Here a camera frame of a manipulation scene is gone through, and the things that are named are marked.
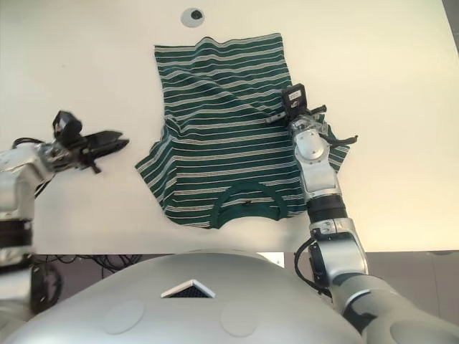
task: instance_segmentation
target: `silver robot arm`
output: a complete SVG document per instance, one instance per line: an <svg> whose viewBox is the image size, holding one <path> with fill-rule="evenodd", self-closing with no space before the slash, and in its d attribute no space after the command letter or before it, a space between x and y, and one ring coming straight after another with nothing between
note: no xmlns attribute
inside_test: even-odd
<svg viewBox="0 0 459 344"><path fill-rule="evenodd" d="M35 198L56 173L87 167L98 173L94 160L128 143L115 131L83 137L81 122L64 111L53 129L53 143L22 138L0 152L0 342L39 312L44 299L41 290L33 292L43 286L40 270L30 267Z"/></svg>
<svg viewBox="0 0 459 344"><path fill-rule="evenodd" d="M365 252L328 163L330 140L318 131L311 116L315 110L306 109L302 85L287 89L283 99L311 220L311 238L296 253L296 262L308 248L316 289L329 291L336 310L368 344L459 343L457 326L417 309L386 282L368 275Z"/></svg>

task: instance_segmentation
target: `striped shirt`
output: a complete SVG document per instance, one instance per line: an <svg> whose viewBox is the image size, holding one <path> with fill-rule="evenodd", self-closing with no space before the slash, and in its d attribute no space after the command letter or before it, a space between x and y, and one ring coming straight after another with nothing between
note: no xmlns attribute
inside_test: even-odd
<svg viewBox="0 0 459 344"><path fill-rule="evenodd" d="M220 228L238 217L305 211L292 138L282 124L265 122L283 111L280 93L291 85L280 34L156 46L155 57L165 124L136 168L165 215ZM336 170L347 150L331 150Z"/></svg>

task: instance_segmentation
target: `gray floor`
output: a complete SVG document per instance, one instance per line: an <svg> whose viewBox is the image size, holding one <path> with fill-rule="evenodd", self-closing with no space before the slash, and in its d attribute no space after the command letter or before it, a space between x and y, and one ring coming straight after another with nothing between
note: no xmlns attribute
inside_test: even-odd
<svg viewBox="0 0 459 344"><path fill-rule="evenodd" d="M443 0L443 6L459 52L459 0Z"/></svg>

